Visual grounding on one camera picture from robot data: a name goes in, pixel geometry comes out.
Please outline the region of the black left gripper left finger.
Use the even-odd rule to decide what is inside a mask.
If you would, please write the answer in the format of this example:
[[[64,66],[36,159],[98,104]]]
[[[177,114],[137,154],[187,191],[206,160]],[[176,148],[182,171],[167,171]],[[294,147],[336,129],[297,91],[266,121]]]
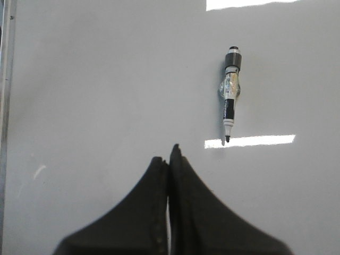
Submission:
[[[54,254],[167,254],[168,165],[154,157],[112,210],[67,236]]]

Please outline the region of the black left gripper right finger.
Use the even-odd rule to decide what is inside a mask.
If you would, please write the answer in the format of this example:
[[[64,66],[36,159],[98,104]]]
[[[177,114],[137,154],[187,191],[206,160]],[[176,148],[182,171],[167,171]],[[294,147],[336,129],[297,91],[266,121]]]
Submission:
[[[224,205],[175,144],[169,161],[171,254],[292,254]]]

